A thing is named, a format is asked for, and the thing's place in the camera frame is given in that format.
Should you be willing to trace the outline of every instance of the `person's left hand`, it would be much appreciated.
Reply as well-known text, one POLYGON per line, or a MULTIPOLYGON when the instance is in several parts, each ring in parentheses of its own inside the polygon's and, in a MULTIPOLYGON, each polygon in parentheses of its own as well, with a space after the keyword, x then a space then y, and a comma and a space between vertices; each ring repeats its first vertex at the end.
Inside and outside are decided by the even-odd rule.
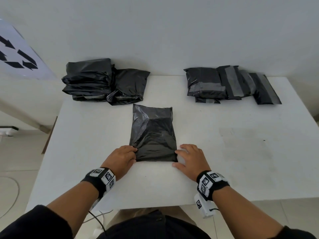
POLYGON ((115 149, 101 167, 109 168, 114 173, 116 180, 120 180, 136 163, 135 153, 137 148, 125 145, 115 149))

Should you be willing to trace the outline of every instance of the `hand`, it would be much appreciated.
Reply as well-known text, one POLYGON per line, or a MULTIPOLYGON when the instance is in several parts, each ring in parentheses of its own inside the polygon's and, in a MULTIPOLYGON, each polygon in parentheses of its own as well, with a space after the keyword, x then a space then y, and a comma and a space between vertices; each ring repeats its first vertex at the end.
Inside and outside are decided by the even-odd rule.
POLYGON ((120 180, 136 163, 135 153, 137 148, 125 145, 115 149, 107 159, 102 163, 101 167, 112 170, 116 180, 120 180))
POLYGON ((193 144, 182 144, 180 148, 187 150, 176 150, 175 153, 179 154, 185 160, 185 165, 175 162, 173 167, 178 168, 183 174, 196 182, 198 175, 205 171, 211 170, 209 167, 205 155, 201 149, 193 144))

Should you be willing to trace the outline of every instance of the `recycling symbol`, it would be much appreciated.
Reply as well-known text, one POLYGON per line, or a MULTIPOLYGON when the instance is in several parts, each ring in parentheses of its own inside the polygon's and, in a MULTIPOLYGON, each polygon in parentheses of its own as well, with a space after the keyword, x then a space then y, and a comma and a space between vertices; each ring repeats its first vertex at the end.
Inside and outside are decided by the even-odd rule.
MULTIPOLYGON (((5 38, 0 36, 0 42, 3 43, 6 47, 16 49, 12 43, 9 40, 6 40, 5 38)), ((6 64, 10 65, 13 68, 22 68, 24 69, 25 67, 33 70, 33 69, 38 69, 37 63, 35 62, 34 59, 32 59, 29 55, 27 55, 25 52, 21 51, 20 49, 17 51, 19 55, 21 55, 23 58, 28 60, 29 62, 25 62, 22 60, 22 64, 19 62, 12 62, 8 61, 6 58, 6 55, 0 51, 0 60, 5 62, 6 64)))

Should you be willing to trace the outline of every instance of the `white table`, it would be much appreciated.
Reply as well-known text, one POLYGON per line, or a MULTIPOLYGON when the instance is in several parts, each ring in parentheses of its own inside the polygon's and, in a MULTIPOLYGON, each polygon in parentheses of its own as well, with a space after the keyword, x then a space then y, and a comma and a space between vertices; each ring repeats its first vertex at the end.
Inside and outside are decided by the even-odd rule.
MULTIPOLYGON (((177 146, 201 148, 214 171, 249 200, 319 197, 319 128, 285 77, 269 79, 282 105, 253 97, 221 104, 187 97, 185 76, 150 76, 144 101, 173 107, 177 146)), ((129 143, 132 105, 76 102, 60 111, 26 211, 48 204, 129 143)), ((138 162, 96 209, 193 204, 196 183, 170 162, 138 162)))

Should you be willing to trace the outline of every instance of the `khaki pants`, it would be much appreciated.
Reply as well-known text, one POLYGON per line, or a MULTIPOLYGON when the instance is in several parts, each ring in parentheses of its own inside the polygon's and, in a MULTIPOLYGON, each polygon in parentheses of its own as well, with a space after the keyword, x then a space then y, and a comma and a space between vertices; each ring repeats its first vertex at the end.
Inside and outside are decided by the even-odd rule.
POLYGON ((163 215, 169 215, 171 217, 175 217, 177 219, 181 219, 186 221, 190 224, 196 226, 196 223, 190 219, 190 217, 179 207, 179 206, 167 206, 167 207, 153 207, 153 208, 138 208, 138 209, 125 209, 120 210, 114 218, 110 221, 107 225, 106 229, 110 228, 111 226, 118 224, 122 221, 126 221, 128 219, 138 217, 141 215, 146 215, 153 211, 159 210, 163 215))

